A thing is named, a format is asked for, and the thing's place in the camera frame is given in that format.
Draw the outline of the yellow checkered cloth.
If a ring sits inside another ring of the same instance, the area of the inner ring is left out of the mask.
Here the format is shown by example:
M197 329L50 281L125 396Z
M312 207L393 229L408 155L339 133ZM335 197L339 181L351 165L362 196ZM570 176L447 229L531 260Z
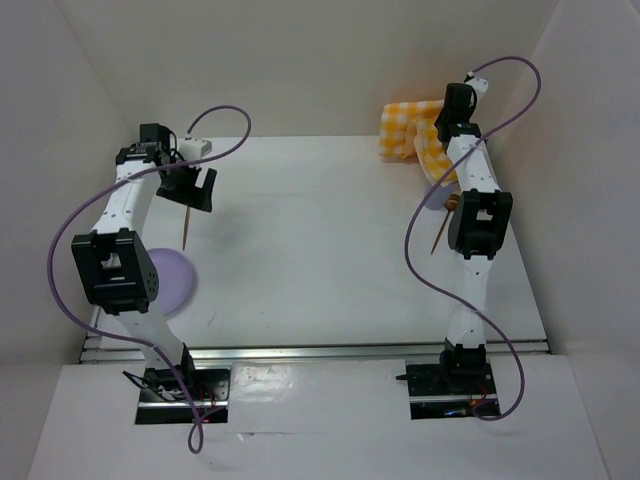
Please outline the yellow checkered cloth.
M453 165L435 126L443 105L443 100L386 104L380 117L379 155L389 161L416 161L431 184L439 180Z

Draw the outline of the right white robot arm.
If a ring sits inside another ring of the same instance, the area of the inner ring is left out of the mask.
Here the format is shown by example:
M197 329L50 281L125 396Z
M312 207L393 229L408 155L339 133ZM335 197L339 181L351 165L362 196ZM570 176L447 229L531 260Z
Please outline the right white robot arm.
M481 314L494 258L504 244L513 199L500 189L484 152L472 115L479 100L470 80L446 87L435 121L438 140L455 166L460 198L448 227L449 248L462 257L463 311L445 337L436 379L448 392L482 380L488 373L486 336Z

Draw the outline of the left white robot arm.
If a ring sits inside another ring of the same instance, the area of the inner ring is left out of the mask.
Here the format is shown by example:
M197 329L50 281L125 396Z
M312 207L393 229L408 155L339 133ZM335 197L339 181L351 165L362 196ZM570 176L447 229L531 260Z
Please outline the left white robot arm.
M143 124L137 143L118 153L118 189L110 194L92 230L74 237L71 250L89 302L115 317L143 353L144 382L186 399L198 387L188 348L171 331L156 299L160 278L140 238L154 196L209 212L217 175L196 184L197 160L211 154L208 140L173 142L160 124Z

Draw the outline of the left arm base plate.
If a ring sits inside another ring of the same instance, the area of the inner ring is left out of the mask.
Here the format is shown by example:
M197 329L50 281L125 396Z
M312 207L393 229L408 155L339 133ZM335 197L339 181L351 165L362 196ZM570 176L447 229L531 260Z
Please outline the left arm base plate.
M160 384L146 370L143 376L124 374L139 389L135 414L136 425L191 424L193 413L184 392L172 375L169 386ZM230 394L231 368L229 366L198 369L188 384L196 410L203 422L226 423Z

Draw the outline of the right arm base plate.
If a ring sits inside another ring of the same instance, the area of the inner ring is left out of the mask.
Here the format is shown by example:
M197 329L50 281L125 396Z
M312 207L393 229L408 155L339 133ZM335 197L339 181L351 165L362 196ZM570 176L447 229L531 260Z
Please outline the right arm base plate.
M493 372L489 364L479 375L446 377L439 364L406 364L395 377L409 396L412 420L453 419L501 414Z

